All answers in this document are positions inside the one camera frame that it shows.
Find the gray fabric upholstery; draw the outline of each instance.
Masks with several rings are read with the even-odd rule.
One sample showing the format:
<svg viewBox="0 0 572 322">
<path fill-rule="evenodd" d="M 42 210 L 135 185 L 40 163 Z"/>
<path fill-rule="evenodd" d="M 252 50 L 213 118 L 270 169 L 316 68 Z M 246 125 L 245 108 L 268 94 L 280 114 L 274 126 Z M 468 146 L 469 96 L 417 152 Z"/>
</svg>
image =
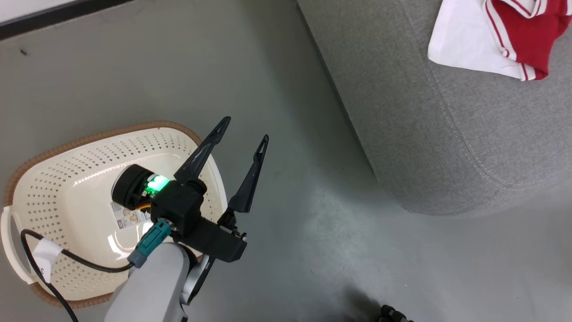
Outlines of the gray fabric upholstery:
<svg viewBox="0 0 572 322">
<path fill-rule="evenodd" d="M 440 0 L 299 0 L 378 181 L 407 210 L 489 214 L 570 177 L 572 32 L 521 82 L 427 59 Z"/>
</svg>

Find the laundry basket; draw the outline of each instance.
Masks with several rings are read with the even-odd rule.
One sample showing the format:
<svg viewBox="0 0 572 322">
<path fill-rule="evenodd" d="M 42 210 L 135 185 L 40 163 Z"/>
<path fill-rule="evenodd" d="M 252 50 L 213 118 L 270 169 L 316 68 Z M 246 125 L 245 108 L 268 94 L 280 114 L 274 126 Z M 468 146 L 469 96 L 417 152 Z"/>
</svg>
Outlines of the laundry basket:
<svg viewBox="0 0 572 322">
<path fill-rule="evenodd" d="M 198 144 L 200 139 L 187 127 L 157 121 L 88 136 L 28 160 L 8 182 L 0 218 L 10 265 L 41 299 L 61 306 L 30 272 L 29 263 L 24 265 L 16 254 L 11 218 L 18 231 L 34 230 L 91 262 L 126 265 L 127 256 L 153 224 L 148 214 L 112 202 L 115 179 L 133 163 L 172 179 Z M 200 178 L 207 186 L 202 215 L 217 221 L 227 198 L 212 157 Z M 36 244 L 31 238 L 30 247 Z M 108 301 L 127 276 L 127 272 L 100 272 L 60 254 L 52 267 L 51 283 L 72 308 L 82 308 Z"/>
</svg>

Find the cable connector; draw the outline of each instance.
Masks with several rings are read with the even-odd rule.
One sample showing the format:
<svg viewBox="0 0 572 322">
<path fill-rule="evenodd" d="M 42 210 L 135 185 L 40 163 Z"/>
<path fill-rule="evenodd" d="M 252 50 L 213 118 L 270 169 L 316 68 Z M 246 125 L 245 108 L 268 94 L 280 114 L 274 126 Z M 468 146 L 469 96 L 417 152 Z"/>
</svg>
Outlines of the cable connector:
<svg viewBox="0 0 572 322">
<path fill-rule="evenodd" d="M 171 234 L 171 227 L 164 221 L 158 221 L 149 231 L 141 238 L 133 253 L 129 255 L 127 260 L 137 268 L 141 268 L 147 257 L 157 248 L 168 235 Z"/>
</svg>

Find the red fabric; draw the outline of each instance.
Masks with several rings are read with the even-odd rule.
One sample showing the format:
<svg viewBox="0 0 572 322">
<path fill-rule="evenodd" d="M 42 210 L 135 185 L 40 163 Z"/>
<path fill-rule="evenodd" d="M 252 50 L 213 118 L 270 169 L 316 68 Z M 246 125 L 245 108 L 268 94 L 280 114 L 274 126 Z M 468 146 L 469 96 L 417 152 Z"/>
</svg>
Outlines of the red fabric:
<svg viewBox="0 0 572 322">
<path fill-rule="evenodd" d="M 502 0 L 492 0 L 492 5 L 509 34 L 513 49 L 517 53 L 517 62 L 534 67 L 536 79 L 541 80 L 548 76 L 548 59 L 552 45 L 566 31 L 572 17 L 566 15 L 567 0 L 537 1 L 548 1 L 546 11 L 532 18 L 523 17 Z"/>
</svg>

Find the basket handle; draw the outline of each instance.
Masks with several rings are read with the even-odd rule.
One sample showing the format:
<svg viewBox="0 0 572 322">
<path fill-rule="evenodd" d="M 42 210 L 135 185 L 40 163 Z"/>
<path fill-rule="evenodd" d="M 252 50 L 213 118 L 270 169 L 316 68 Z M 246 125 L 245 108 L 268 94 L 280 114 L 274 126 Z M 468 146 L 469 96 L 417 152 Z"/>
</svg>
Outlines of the basket handle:
<svg viewBox="0 0 572 322">
<path fill-rule="evenodd" d="M 2 234 L 2 246 L 4 246 L 4 252 L 6 253 L 6 257 L 8 258 L 8 262 L 16 272 L 16 274 L 22 279 L 22 281 L 32 284 L 34 283 L 34 279 L 28 270 L 22 264 L 22 261 L 18 257 L 16 253 L 16 248 L 14 247 L 14 241 L 12 239 L 12 232 L 11 232 L 11 225 L 10 225 L 10 218 L 14 216 L 14 212 L 10 211 L 10 206 L 4 207 L 4 211 L 2 212 L 2 216 L 0 217 L 0 233 Z M 14 220 L 16 221 L 16 227 L 19 226 L 18 224 L 18 216 L 15 214 Z"/>
</svg>

